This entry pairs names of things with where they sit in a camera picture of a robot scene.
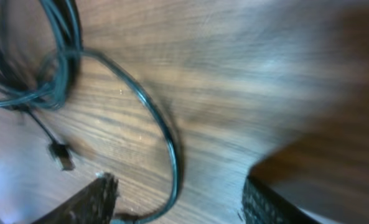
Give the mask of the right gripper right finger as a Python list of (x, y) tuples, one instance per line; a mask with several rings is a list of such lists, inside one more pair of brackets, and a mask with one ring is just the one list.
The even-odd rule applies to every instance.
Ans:
[(242, 205), (246, 223), (319, 223), (252, 175), (246, 178), (243, 187)]

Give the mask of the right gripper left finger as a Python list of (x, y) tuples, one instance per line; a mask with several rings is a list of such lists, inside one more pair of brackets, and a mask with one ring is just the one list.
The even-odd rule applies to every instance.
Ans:
[(33, 224), (109, 224), (118, 197), (118, 180), (102, 173), (66, 202)]

